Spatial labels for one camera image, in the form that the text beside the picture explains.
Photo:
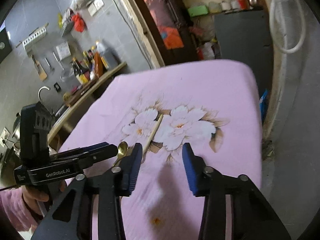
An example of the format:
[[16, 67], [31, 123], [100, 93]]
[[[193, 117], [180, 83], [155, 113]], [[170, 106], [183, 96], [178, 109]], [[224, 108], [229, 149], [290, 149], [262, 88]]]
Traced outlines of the left hand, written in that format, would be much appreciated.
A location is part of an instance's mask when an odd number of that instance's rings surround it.
[[22, 198], [27, 208], [37, 215], [43, 215], [41, 203], [48, 202], [50, 196], [34, 187], [22, 186]]

